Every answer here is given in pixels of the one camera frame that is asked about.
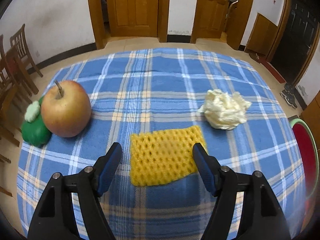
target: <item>apple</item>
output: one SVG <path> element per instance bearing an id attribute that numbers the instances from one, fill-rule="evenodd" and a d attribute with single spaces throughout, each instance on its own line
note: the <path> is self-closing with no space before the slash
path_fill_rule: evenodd
<path id="1" fill-rule="evenodd" d="M 50 132 L 60 137 L 78 135 L 91 116 L 91 104 L 84 88 L 67 80 L 52 87 L 44 96 L 41 116 Z"/>

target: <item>green rim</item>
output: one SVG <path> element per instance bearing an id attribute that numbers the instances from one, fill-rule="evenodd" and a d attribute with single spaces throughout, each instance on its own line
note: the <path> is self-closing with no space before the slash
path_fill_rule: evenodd
<path id="1" fill-rule="evenodd" d="M 316 148 L 315 140 L 314 140 L 314 138 L 313 138 L 313 136 L 312 136 L 312 133 L 311 133 L 308 125 L 307 125 L 303 120 L 301 120 L 301 119 L 299 119 L 299 118 L 296 118 L 296 119 L 293 119 L 293 120 L 290 122 L 291 128 L 292 128 L 296 123 L 302 124 L 303 127 L 307 130 L 307 132 L 308 132 L 308 134 L 309 134 L 309 136 L 310 136 L 310 139 L 311 139 L 311 141 L 312 141 L 313 150 L 314 150 L 314 152 L 315 152 L 315 160 L 316 160 L 316 182 L 315 182 L 315 184 L 314 184 L 314 186 L 313 186 L 313 189 L 312 189 L 310 195 L 307 196 L 307 198 L 309 198 L 310 196 L 313 195 L 314 191 L 316 190 L 317 184 L 318 184 L 318 176 L 319 176 L 318 150 L 317 150 L 317 148 Z"/>

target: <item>apple stem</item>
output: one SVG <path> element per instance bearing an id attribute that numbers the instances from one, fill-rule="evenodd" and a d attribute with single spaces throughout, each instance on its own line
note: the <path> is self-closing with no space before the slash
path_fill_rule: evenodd
<path id="1" fill-rule="evenodd" d="M 58 87 L 58 90 L 59 90 L 59 93 L 60 93 L 60 96 L 61 98 L 63 97 L 63 93 L 62 93 L 62 87 L 60 86 L 59 82 L 57 80 L 54 81 L 55 84 L 57 85 Z"/>

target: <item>yellow fruit netting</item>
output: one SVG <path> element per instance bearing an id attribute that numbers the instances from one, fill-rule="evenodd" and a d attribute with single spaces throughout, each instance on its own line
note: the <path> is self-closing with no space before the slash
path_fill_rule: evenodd
<path id="1" fill-rule="evenodd" d="M 199 126 L 154 131 L 130 136 L 131 183 L 135 186 L 167 184 L 197 171 L 192 148 L 206 144 Z"/>

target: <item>tablecloth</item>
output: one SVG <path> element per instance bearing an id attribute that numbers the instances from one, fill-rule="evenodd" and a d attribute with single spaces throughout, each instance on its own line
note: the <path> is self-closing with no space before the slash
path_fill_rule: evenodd
<path id="1" fill-rule="evenodd" d="M 200 239 L 215 198 L 198 174 L 164 186 L 130 183 L 132 133 L 199 125 L 208 147 L 221 165 L 236 172 L 263 172 L 295 236 L 304 216 L 305 181 L 297 142 L 289 122 L 257 71 L 247 62 L 213 52 L 188 49 L 145 49 L 121 52 L 73 64 L 53 80 L 75 80 L 89 95 L 92 118 L 74 138 L 53 135 L 36 148 L 23 142 L 17 200 L 27 234 L 36 204 L 54 172 L 69 175 L 93 165 L 113 142 L 123 157 L 107 193 L 100 199 L 117 239 Z M 239 91 L 252 102 L 248 121 L 234 130 L 212 128 L 197 112 L 209 89 Z M 243 193 L 238 193 L 228 239 L 236 236 Z M 81 237 L 88 238 L 79 202 L 73 194 Z"/>

